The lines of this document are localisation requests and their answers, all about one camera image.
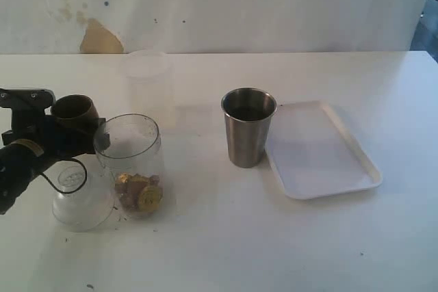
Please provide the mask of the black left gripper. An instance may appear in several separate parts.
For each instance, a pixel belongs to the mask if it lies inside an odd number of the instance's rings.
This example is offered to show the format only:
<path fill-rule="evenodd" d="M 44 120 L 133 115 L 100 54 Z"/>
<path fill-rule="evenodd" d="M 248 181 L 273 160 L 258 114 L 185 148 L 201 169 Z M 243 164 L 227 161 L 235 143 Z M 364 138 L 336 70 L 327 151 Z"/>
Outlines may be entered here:
<path fill-rule="evenodd" d="M 45 156 L 54 161 L 94 155 L 94 136 L 106 123 L 106 118 L 98 116 L 59 118 L 45 111 L 11 111 L 11 128 L 1 134 L 2 161 L 18 157 L 18 151 L 12 149 L 14 142 L 35 157 Z"/>

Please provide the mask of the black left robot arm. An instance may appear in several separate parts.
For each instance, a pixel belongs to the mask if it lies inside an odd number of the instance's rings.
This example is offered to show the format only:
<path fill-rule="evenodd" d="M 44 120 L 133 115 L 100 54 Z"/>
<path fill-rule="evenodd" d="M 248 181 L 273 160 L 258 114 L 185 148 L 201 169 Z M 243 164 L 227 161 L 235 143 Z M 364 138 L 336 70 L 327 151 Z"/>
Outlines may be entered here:
<path fill-rule="evenodd" d="M 37 177 L 60 161 L 79 163 L 93 155 L 94 135 L 104 123 L 92 99 L 81 94 L 56 98 L 46 89 L 2 89 L 1 107 L 12 112 L 1 134 L 1 213 Z"/>

